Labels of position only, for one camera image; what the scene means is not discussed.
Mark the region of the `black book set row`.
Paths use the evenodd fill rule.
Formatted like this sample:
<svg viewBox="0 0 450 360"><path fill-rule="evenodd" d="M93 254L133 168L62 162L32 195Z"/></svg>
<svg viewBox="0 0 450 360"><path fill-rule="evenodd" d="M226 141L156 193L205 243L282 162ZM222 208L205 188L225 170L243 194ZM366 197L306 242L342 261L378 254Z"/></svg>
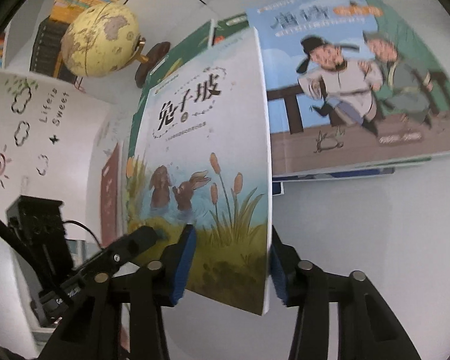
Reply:
<svg viewBox="0 0 450 360"><path fill-rule="evenodd" d="M61 54L61 40L68 27L69 24L50 17L40 23L32 47L31 72L75 83L77 76L65 66Z"/></svg>

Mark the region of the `Tang poetry blue book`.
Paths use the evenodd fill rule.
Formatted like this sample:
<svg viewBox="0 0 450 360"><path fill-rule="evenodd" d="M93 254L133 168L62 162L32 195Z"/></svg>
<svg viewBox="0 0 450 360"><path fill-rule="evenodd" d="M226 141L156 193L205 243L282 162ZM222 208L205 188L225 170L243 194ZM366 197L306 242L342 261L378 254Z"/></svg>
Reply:
<svg viewBox="0 0 450 360"><path fill-rule="evenodd" d="M381 0L275 0L246 11L262 53L272 174L450 154L450 77Z"/></svg>

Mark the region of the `olive green insect book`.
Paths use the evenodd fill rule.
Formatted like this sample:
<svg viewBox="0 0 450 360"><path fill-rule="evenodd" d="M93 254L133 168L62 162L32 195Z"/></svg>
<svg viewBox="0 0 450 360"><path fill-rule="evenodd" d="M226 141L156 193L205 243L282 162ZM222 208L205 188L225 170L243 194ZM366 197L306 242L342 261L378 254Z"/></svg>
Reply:
<svg viewBox="0 0 450 360"><path fill-rule="evenodd" d="M247 27L249 27L249 22L247 15L244 12L225 19L220 19L214 27L212 45L214 46L220 43Z"/></svg>

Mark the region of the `white rabbit cover book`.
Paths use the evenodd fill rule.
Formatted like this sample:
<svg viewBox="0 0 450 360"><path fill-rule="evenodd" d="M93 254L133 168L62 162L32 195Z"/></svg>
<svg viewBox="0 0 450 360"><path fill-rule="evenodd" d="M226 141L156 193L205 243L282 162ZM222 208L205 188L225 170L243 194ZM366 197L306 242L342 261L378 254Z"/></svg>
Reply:
<svg viewBox="0 0 450 360"><path fill-rule="evenodd" d="M172 49L145 81L129 146L127 228L148 225L160 236L137 263L157 259L191 224L187 288L265 314L272 154L255 29L191 58Z"/></svg>

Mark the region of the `white bookshelf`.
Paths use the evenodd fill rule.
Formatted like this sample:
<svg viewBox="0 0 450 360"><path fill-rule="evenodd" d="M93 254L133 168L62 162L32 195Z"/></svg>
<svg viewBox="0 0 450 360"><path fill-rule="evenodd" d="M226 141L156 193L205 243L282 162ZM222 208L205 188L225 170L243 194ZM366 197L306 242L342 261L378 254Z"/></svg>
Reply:
<svg viewBox="0 0 450 360"><path fill-rule="evenodd" d="M128 7L116 2L96 4L70 23L46 19L35 38L31 69L74 84L80 77L104 77L139 61L136 84L142 87L150 69L170 49L168 42L156 44L142 54L145 38L138 19Z"/></svg>

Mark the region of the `yellow desk globe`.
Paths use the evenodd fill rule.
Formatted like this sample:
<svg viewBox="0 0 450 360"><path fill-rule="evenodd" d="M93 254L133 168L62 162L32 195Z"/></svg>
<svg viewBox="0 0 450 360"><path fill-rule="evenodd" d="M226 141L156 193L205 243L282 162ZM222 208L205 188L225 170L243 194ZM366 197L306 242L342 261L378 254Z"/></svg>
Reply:
<svg viewBox="0 0 450 360"><path fill-rule="evenodd" d="M141 89L170 50L170 42L163 41L144 54L145 44L136 14L121 3L106 2L83 11L69 25L61 57L77 77L105 77L137 62L135 83Z"/></svg>

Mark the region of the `red fairy tale book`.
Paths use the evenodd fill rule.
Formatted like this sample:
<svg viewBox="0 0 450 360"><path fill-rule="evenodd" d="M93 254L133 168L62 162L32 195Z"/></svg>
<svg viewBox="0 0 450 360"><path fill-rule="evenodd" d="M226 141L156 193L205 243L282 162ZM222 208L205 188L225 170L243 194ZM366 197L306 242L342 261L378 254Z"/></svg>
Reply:
<svg viewBox="0 0 450 360"><path fill-rule="evenodd" d="M119 167L120 144L117 143L101 170L100 235L103 247L112 244L119 234Z"/></svg>

